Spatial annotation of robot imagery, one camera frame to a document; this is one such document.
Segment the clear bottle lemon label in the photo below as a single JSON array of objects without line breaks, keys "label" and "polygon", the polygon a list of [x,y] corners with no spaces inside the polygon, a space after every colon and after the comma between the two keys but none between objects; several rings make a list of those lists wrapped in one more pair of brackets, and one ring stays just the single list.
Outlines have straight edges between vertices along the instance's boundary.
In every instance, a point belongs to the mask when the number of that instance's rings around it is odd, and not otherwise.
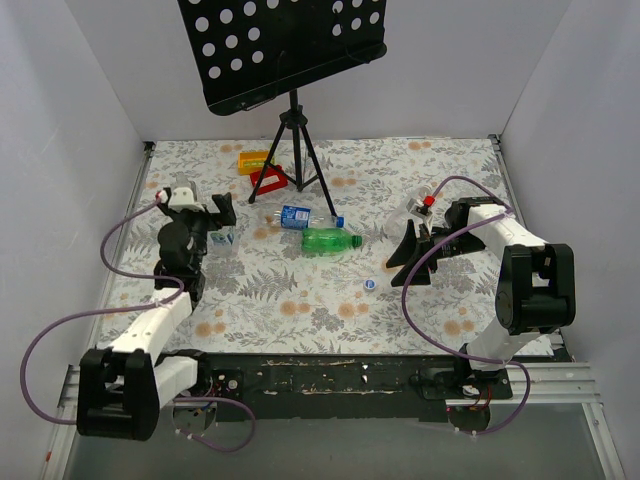
[{"label": "clear bottle lemon label", "polygon": [[230,258],[237,254],[238,238],[234,226],[223,226],[208,233],[208,252],[217,257]]}]

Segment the green plastic bottle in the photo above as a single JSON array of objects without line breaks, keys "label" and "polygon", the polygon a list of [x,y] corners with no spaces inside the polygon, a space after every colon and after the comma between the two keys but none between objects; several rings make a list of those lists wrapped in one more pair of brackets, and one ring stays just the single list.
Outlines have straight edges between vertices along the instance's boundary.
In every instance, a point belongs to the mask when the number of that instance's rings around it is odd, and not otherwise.
[{"label": "green plastic bottle", "polygon": [[360,235],[341,228],[308,228],[302,231],[301,250],[305,255],[334,255],[363,244]]}]

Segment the clear bottle white cap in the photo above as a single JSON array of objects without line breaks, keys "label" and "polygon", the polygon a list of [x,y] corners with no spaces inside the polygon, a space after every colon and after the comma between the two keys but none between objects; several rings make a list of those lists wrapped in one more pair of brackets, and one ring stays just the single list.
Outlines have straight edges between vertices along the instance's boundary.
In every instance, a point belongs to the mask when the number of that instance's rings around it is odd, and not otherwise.
[{"label": "clear bottle white cap", "polygon": [[171,188],[173,192],[176,192],[179,189],[188,189],[191,191],[191,196],[194,200],[198,198],[195,182],[190,180],[184,172],[179,172],[175,175],[175,180],[172,183]]}]

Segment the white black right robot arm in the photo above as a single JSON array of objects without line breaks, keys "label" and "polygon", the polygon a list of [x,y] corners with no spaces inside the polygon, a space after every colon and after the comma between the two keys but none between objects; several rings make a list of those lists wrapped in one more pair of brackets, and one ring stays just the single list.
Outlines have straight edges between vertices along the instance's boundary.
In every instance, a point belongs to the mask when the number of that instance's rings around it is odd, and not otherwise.
[{"label": "white black right robot arm", "polygon": [[454,389],[471,398],[525,345],[574,321],[574,252],[530,233],[492,196],[454,201],[445,222],[430,227],[407,220],[386,265],[398,270],[392,286],[403,287],[430,284],[443,259],[488,250],[500,261],[495,317],[461,348],[463,357],[452,373]]}]

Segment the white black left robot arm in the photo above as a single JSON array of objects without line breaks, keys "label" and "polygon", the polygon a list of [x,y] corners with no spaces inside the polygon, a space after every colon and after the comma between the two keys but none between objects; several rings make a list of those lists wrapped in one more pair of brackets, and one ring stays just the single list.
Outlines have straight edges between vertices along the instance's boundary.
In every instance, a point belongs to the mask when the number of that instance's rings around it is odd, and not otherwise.
[{"label": "white black left robot arm", "polygon": [[157,194],[157,207],[170,221],[157,235],[152,300],[107,347],[90,349],[82,357],[76,417],[80,434],[144,441],[153,434],[161,408],[178,394],[200,400],[211,392],[213,377],[195,355],[160,355],[202,298],[208,234],[236,224],[231,195],[215,194],[212,200],[214,212],[189,187]]}]

